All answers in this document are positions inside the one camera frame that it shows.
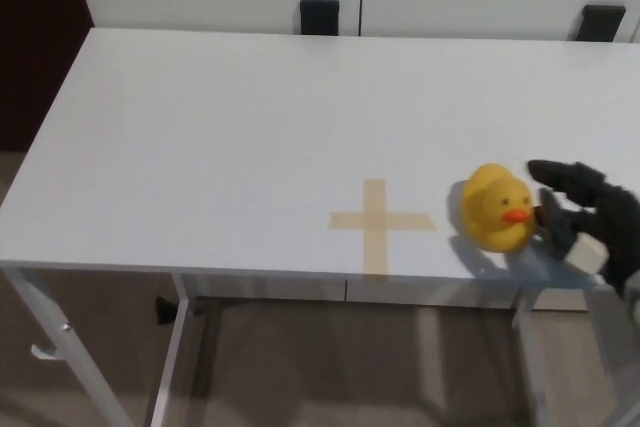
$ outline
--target duck head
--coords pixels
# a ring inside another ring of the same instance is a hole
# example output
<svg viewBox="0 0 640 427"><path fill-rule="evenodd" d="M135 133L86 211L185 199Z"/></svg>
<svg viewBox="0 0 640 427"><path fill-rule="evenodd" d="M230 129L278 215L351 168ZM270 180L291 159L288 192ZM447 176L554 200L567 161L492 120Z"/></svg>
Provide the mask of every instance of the duck head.
<svg viewBox="0 0 640 427"><path fill-rule="evenodd" d="M533 204L527 185L515 177L502 177L491 182L484 195L486 219L498 230L531 221Z"/></svg>

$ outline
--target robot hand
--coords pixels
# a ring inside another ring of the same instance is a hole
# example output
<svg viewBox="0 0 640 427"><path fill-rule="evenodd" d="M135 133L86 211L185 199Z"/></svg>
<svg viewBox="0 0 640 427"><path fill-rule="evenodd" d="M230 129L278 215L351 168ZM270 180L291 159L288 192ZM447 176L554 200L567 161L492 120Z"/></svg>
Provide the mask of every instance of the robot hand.
<svg viewBox="0 0 640 427"><path fill-rule="evenodd" d="M531 160L527 168L534 180L582 207L564 210L552 190L541 189L535 216L554 254L564 259L580 232L599 240L609 253L600 274L623 296L627 280L640 269L640 203L636 197L607 183L604 174L584 164Z"/></svg>

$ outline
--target dark wall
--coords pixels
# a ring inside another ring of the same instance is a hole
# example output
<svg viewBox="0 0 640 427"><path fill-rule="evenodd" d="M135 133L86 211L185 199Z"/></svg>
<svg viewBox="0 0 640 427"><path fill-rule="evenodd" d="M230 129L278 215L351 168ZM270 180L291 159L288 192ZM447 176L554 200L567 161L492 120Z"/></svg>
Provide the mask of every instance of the dark wall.
<svg viewBox="0 0 640 427"><path fill-rule="evenodd" d="M0 9L0 151L27 150L93 22L85 0Z"/></svg>

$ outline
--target masking tape cross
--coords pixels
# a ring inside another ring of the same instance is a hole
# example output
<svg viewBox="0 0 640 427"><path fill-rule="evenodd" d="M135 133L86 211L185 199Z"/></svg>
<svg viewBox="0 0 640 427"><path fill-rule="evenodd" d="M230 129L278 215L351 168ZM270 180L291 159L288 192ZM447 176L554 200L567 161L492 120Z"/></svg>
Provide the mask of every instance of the masking tape cross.
<svg viewBox="0 0 640 427"><path fill-rule="evenodd" d="M387 212L387 184L384 179L364 181L362 212L332 212L330 229L364 232L364 266L368 275L389 275L388 233L390 230L436 230L427 213Z"/></svg>

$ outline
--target table frame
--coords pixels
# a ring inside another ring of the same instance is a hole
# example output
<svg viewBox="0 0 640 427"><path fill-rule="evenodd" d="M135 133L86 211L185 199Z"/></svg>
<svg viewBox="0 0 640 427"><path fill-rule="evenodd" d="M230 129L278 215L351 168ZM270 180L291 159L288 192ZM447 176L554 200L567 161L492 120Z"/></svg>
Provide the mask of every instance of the table frame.
<svg viewBox="0 0 640 427"><path fill-rule="evenodd" d="M53 345L53 357L64 360L83 385L97 408L113 427L134 427L102 372L53 298L40 275L33 269L4 268L9 282L27 305ZM192 399L205 397L211 383L210 374L215 358L215 346L224 302L195 296L195 277L173 274L178 293L178 312L167 349L167 356L158 387L150 427L188 425L194 420ZM545 380L539 355L538 339L531 321L531 312L542 289L521 289L516 301L513 328L516 332L523 361L527 393L534 425L552 425L552 416L545 392ZM606 364L602 342L601 354ZM625 399L603 424L606 427L625 427L640 415L640 399Z"/></svg>

